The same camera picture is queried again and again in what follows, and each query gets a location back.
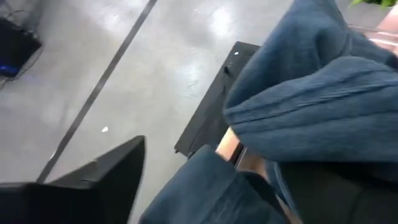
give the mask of black strip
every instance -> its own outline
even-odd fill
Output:
[[[234,150],[234,153],[232,153],[231,158],[229,158],[229,162],[232,162],[232,164],[234,164],[234,166],[236,166],[238,164],[239,158],[242,155],[243,152],[243,145],[239,142],[238,145],[236,146],[236,149]]]
[[[138,17],[136,23],[133,25],[133,27],[130,30],[130,33],[127,35],[127,37],[124,39],[122,45],[120,46],[119,50],[116,52],[114,57],[112,58],[111,63],[109,63],[108,67],[106,68],[105,72],[102,74],[100,80],[98,81],[97,85],[95,86],[94,90],[90,93],[88,99],[86,100],[86,103],[83,105],[79,113],[77,114],[77,117],[73,121],[72,125],[69,127],[67,133],[64,135],[62,138],[60,144],[58,145],[57,150],[55,151],[54,155],[50,158],[50,160],[47,162],[45,165],[44,169],[40,173],[39,177],[37,178],[36,182],[38,183],[44,183],[46,178],[49,176],[51,170],[54,168],[55,164],[59,160],[60,156],[64,152],[66,146],[68,145],[69,141],[75,134],[76,130],[79,128],[81,122],[83,121],[84,117],[86,116],[88,110],[91,108],[93,105],[95,99],[103,89],[105,83],[108,81],[108,78],[111,76],[113,73],[114,68],[116,65],[119,63],[120,59],[126,53],[127,48],[129,47],[131,41],[134,39],[136,34],[138,33],[139,29],[141,28],[142,24],[145,22],[145,20],[148,17],[148,14],[152,10],[152,8],[155,6],[155,3],[157,0],[149,0],[147,5],[145,6],[144,10],[141,12],[141,15]]]

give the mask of sleeve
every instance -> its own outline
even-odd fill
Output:
[[[236,171],[203,146],[159,192],[140,223],[288,223],[271,187],[255,175]]]

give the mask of black object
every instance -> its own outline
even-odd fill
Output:
[[[216,146],[220,143],[228,129],[223,117],[224,100],[235,79],[258,48],[259,46],[243,42],[235,43],[176,143],[176,152],[190,157],[205,144]]]
[[[145,139],[137,136],[50,184],[2,184],[0,223],[125,224],[144,157]]]
[[[14,78],[40,46],[33,33],[0,18],[0,75]]]
[[[398,186],[363,164],[288,162],[280,168],[304,223],[397,223]]]

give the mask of blue light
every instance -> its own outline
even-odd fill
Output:
[[[0,72],[1,71],[15,74],[15,73],[19,72],[19,68],[7,66],[7,65],[0,65]]]

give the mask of polished floor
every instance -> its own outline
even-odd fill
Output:
[[[174,144],[233,44],[262,44],[291,2],[158,0],[47,181],[143,134],[137,223],[185,162]],[[348,9],[349,2],[338,4],[352,24],[375,27],[387,13],[367,4]],[[37,28],[42,55],[0,92],[0,182],[37,178],[146,4],[45,1]]]

